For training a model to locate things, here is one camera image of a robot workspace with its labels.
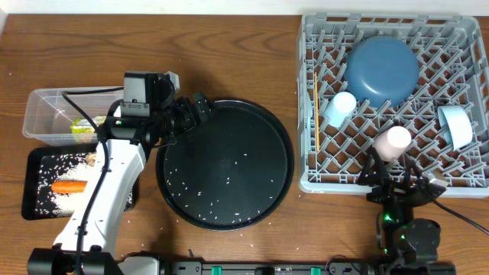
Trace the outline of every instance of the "wooden table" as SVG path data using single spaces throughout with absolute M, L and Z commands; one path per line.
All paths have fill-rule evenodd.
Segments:
M 489 18 L 480 22 L 489 46 Z M 125 70 L 171 70 L 180 75 L 183 94 L 205 91 L 269 109 L 295 148 L 299 23 L 299 16 L 9 15 L 0 51 L 0 273 L 26 273 L 32 249 L 49 248 L 67 222 L 21 217 L 26 159 L 44 146 L 22 135 L 32 90 L 120 86 Z M 232 232 L 197 228 L 165 203 L 155 157 L 141 174 L 141 199 L 123 216 L 118 258 L 149 250 L 175 259 L 191 249 L 207 261 L 325 263 L 335 254 L 381 253 L 375 241 L 380 206 L 363 196 L 302 193 L 296 174 L 280 207 L 259 224 Z M 489 227 L 488 199 L 440 201 Z M 433 204 L 415 215 L 442 226 L 440 260 L 451 260 L 459 274 L 489 272 L 487 236 Z

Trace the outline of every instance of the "yellow object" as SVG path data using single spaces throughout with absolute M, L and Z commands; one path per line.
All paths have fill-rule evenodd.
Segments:
M 105 116 L 94 117 L 93 122 L 95 125 L 100 126 L 100 124 L 105 122 Z M 93 134 L 95 129 L 90 125 L 86 119 L 78 118 L 70 126 L 72 134 Z
M 318 99 L 318 73 L 314 73 L 314 112 L 316 113 L 316 152 L 319 152 L 319 99 Z

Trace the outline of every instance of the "orange carrot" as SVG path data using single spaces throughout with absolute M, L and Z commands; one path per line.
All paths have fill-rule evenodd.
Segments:
M 85 181 L 63 180 L 53 183 L 51 189 L 56 193 L 82 193 L 85 186 Z

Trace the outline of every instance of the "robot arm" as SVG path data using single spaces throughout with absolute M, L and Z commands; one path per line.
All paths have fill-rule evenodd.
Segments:
M 141 144 L 131 144 L 128 140 L 109 139 L 107 147 L 112 161 L 109 163 L 108 172 L 89 213 L 82 250 L 107 251 L 115 257 L 115 241 L 124 206 L 134 182 L 144 169 L 146 157 Z M 94 169 L 97 172 L 91 175 L 83 193 L 83 202 L 77 206 L 68 224 L 57 236 L 54 246 L 65 251 L 76 250 L 79 221 L 100 177 L 103 159 L 104 151 L 99 144 Z
M 92 207 L 87 208 L 104 167 L 102 142 L 97 147 L 95 173 L 91 175 L 80 203 L 68 224 L 57 236 L 53 249 L 34 249 L 28 262 L 28 273 L 52 274 L 73 271 L 79 230 L 86 209 L 89 209 L 83 235 L 83 271 L 98 273 L 98 268 L 113 268 L 115 273 L 132 273 L 134 267 L 154 270 L 159 261 L 152 257 L 136 257 L 117 267 L 115 242 L 122 213 L 129 193 L 144 169 L 151 149 L 175 142 L 175 136 L 196 125 L 193 107 L 188 98 L 175 100 L 179 90 L 178 76 L 148 72 L 127 72 L 124 98 L 117 102 L 120 117 L 108 114 L 103 126 L 109 162 L 107 173 Z M 197 102 L 202 108 L 203 100 Z

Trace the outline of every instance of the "green connector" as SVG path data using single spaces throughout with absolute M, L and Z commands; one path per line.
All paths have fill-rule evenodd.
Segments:
M 211 275 L 222 275 L 222 267 L 212 267 Z
M 311 275 L 321 275 L 321 268 L 319 268 L 319 267 L 312 267 L 311 268 Z

